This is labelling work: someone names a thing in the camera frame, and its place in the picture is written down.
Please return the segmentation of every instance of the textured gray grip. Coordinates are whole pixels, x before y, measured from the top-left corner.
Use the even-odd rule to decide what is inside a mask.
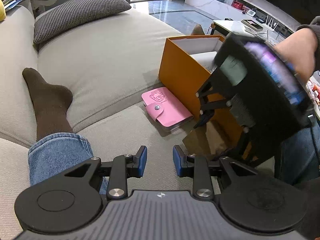
[[[198,201],[188,191],[135,190],[126,200],[110,202],[91,225],[76,232],[46,236],[26,231],[18,240],[250,240],[304,239],[296,231],[258,236],[230,225],[212,202]]]

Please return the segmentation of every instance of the jeans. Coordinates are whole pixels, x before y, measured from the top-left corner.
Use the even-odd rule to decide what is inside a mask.
[[[90,143],[75,133],[54,133],[36,142],[28,152],[30,185],[37,184],[93,157]],[[106,194],[103,178],[100,194]]]
[[[320,150],[320,128],[312,128],[317,150]],[[311,130],[300,130],[281,145],[280,156],[275,158],[275,177],[294,185],[319,177],[319,162],[313,145]]]

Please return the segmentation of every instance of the gray sofa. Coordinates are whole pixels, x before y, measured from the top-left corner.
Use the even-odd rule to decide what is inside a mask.
[[[37,51],[34,22],[17,6],[0,23],[0,238],[21,231],[13,205],[29,186],[28,148],[36,141],[35,114],[21,75],[25,67],[72,91],[69,123],[102,161],[147,146],[144,177],[129,179],[129,190],[191,189],[191,179],[175,174],[172,147],[194,123],[165,133],[141,102],[143,92],[161,86],[157,77],[166,37],[183,34],[131,9],[70,30]]]

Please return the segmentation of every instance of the marble floor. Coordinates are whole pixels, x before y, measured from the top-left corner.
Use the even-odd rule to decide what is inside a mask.
[[[154,0],[131,3],[131,6],[167,23],[185,35],[190,35],[196,24],[200,24],[207,33],[212,21],[219,20],[211,14],[179,1]]]

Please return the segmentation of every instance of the pink card holder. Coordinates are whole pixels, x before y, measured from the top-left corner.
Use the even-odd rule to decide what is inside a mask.
[[[143,93],[142,99],[150,117],[165,128],[170,129],[192,117],[188,109],[166,87]]]

